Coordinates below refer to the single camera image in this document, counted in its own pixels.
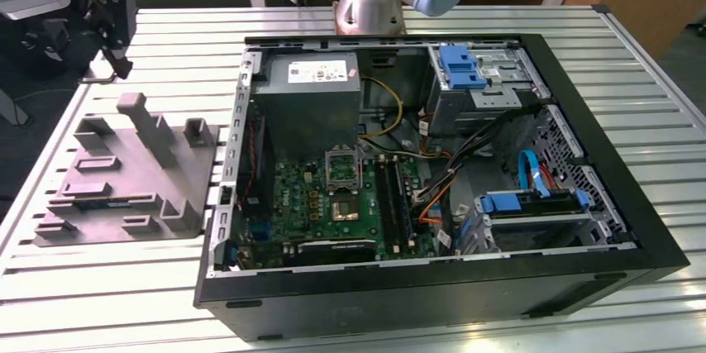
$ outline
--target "slotted metal worktable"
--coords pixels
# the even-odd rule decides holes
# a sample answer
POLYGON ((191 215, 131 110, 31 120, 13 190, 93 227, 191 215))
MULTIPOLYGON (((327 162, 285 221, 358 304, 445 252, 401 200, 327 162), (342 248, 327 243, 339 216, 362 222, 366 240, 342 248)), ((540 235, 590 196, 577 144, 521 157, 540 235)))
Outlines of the slotted metal worktable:
MULTIPOLYGON (((413 11, 405 18, 410 33, 544 34, 692 266, 570 317, 249 346, 193 307, 203 236, 34 246, 38 218, 79 147, 71 134, 81 117, 91 113, 127 126, 117 98, 143 92, 170 124, 205 117, 223 127, 223 141, 245 37, 334 34, 327 8, 142 10, 129 50, 135 70, 126 81, 79 88, 0 228, 2 352, 706 349, 706 119, 674 83, 614 18, 590 7, 460 7, 441 18, 413 11)), ((221 169, 217 164, 214 182, 221 169)))

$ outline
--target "blue plastic clip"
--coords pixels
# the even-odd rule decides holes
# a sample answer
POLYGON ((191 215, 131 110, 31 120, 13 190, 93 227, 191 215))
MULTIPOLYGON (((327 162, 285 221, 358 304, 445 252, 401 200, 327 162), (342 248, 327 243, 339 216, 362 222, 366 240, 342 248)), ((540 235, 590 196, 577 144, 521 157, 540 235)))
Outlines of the blue plastic clip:
POLYGON ((481 206, 484 212, 490 214, 497 211, 520 211, 522 205, 520 204, 518 195, 516 193, 493 193, 485 198, 481 198, 481 206))
POLYGON ((592 201, 589 199, 589 194, 584 192, 581 189, 576 191, 576 198, 578 199, 578 203, 581 204, 584 209, 588 209, 592 205, 592 201))
POLYGON ((478 60, 465 45, 440 46, 440 60, 452 89, 486 88, 488 81, 478 75, 478 60))
POLYGON ((528 167, 525 161, 530 163, 532 180, 534 182, 536 189, 540 191, 540 196, 548 198, 550 196, 550 190, 544 186, 542 172, 540 171, 540 160, 534 150, 525 149, 520 152, 518 162, 518 173, 520 173, 520 188, 529 189, 530 184, 528 182, 528 167))

